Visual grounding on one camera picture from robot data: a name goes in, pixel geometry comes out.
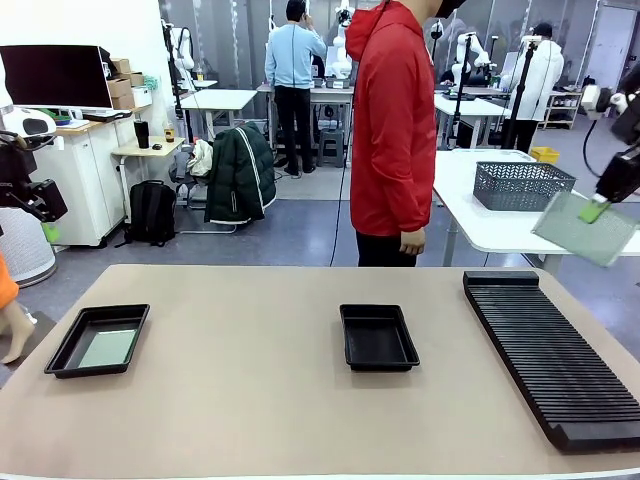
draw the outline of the black hair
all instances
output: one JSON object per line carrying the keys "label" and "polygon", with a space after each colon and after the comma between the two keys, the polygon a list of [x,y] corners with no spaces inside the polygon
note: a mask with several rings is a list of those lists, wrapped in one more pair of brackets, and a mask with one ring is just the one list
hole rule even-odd
{"label": "black hair", "polygon": [[553,37],[553,26],[547,22],[539,23],[538,26],[533,29],[533,34],[551,38]]}
{"label": "black hair", "polygon": [[306,11],[307,5],[304,0],[289,0],[287,3],[287,20],[299,22]]}

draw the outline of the cardboard box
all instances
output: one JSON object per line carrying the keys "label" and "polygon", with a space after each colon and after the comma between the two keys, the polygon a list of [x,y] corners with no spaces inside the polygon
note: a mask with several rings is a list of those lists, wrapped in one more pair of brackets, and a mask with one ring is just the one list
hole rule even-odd
{"label": "cardboard box", "polygon": [[133,100],[133,95],[125,95],[124,97],[112,98],[113,108],[116,110],[131,110],[135,108],[136,104]]}
{"label": "cardboard box", "polygon": [[111,61],[116,66],[116,70],[118,73],[129,73],[131,71],[131,67],[129,66],[129,60],[126,58],[112,58]]}
{"label": "cardboard box", "polygon": [[136,108],[151,105],[151,92],[147,87],[133,87],[133,100]]}
{"label": "cardboard box", "polygon": [[107,86],[109,87],[109,96],[111,98],[133,95],[133,92],[131,91],[131,82],[126,78],[116,78],[115,80],[108,80]]}
{"label": "cardboard box", "polygon": [[142,87],[144,85],[144,75],[142,72],[120,73],[118,78],[126,78],[131,82],[132,87]]}

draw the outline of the monitor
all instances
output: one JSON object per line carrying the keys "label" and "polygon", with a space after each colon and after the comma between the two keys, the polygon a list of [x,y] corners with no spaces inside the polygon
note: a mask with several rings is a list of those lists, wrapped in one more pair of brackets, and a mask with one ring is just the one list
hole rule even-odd
{"label": "monitor", "polygon": [[110,109],[100,50],[87,45],[0,46],[16,105]]}

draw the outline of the gray stool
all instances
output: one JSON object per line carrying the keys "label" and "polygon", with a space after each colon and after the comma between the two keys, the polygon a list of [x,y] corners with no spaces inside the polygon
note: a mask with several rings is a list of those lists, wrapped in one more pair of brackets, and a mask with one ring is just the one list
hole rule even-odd
{"label": "gray stool", "polygon": [[[327,153],[327,147],[335,153]],[[323,166],[325,161],[332,162],[336,167],[344,167],[344,132],[341,129],[320,131],[318,166]]]}

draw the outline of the person's hand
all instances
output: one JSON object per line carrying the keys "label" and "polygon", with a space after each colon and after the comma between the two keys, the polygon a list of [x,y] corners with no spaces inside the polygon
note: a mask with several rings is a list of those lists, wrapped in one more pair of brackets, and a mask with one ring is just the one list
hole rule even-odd
{"label": "person's hand", "polygon": [[400,253],[407,255],[421,255],[424,253],[424,247],[427,244],[427,236],[424,228],[415,232],[402,232],[400,234]]}
{"label": "person's hand", "polygon": [[304,16],[304,19],[307,22],[307,28],[309,28],[309,30],[313,30],[313,17],[307,13]]}

